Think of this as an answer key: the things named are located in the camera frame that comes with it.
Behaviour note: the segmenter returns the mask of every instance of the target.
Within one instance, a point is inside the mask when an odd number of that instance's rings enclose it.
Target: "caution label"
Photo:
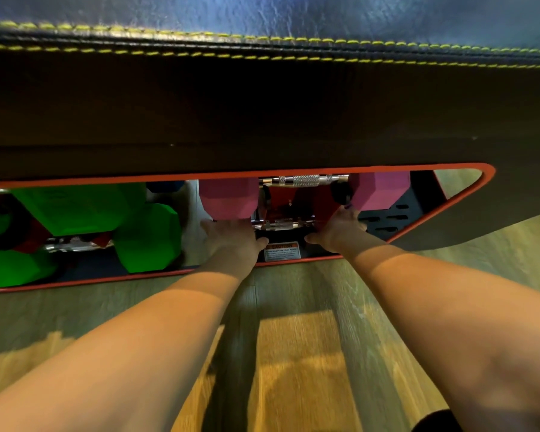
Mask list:
[[[266,262],[289,261],[292,259],[300,259],[300,247],[296,241],[275,242],[268,244],[264,249],[264,260]]]

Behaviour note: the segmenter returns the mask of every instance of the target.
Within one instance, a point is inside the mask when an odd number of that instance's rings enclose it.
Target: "forearm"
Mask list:
[[[249,271],[229,258],[215,254],[1,393],[0,431],[151,431],[171,424]]]
[[[368,239],[342,254],[463,426],[540,419],[540,293]]]

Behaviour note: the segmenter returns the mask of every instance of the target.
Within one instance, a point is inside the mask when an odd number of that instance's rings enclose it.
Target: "red edge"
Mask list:
[[[494,166],[483,162],[465,162],[465,163],[440,163],[434,165],[377,165],[377,166],[359,166],[359,167],[338,167],[338,168],[312,168],[312,169],[297,169],[297,170],[266,170],[266,171],[245,171],[245,172],[223,172],[223,173],[189,173],[189,174],[160,174],[160,175],[137,175],[129,177],[83,177],[83,178],[64,178],[53,180],[33,180],[33,181],[1,181],[0,188],[28,188],[28,187],[53,187],[62,185],[96,185],[110,183],[131,183],[131,182],[159,182],[165,180],[194,180],[194,179],[229,179],[233,177],[264,177],[264,176],[303,176],[305,174],[336,174],[336,173],[374,173],[388,171],[424,171],[424,170],[452,170],[474,168],[482,171],[480,178],[468,188],[459,192],[446,203],[442,204],[435,210],[425,214],[414,223],[404,227],[400,232],[396,233],[388,242],[400,238],[412,229],[418,227],[423,222],[435,217],[440,212],[445,211],[450,206],[458,203],[460,200],[468,197],[468,195],[476,192],[488,182],[492,180],[496,174]],[[290,261],[275,261],[275,262],[258,262],[256,267],[267,267],[281,264],[294,264],[300,262],[323,261],[328,259],[339,259],[339,254],[332,256],[310,257],[304,259],[295,259]],[[99,279],[74,280],[72,282],[57,282],[47,283],[44,285],[28,285],[15,286],[9,288],[0,288],[0,293],[13,293],[15,291],[31,291],[46,288],[58,288],[61,286],[74,286],[92,283],[105,283],[117,281],[133,281],[137,279],[148,279],[166,276],[179,276],[190,273],[194,268],[179,269],[176,271],[146,273],[146,274],[130,274],[127,276],[103,277]]]

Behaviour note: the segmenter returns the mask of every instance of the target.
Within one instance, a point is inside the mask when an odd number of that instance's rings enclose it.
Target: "person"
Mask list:
[[[415,430],[540,431],[540,292],[405,252],[357,217],[341,208],[306,240],[353,266],[451,408]],[[248,221],[202,226],[209,260],[1,392],[0,432],[170,430],[268,242]]]

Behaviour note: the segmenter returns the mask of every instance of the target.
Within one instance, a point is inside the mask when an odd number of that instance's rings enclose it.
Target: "hand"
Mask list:
[[[345,244],[365,235],[366,225],[358,222],[359,211],[344,206],[332,215],[324,228],[304,238],[310,244],[319,244],[331,253],[343,253]]]
[[[206,248],[211,256],[224,252],[232,259],[245,264],[248,272],[258,260],[258,253],[268,245],[268,238],[258,238],[250,220],[228,220],[200,222],[206,232]]]

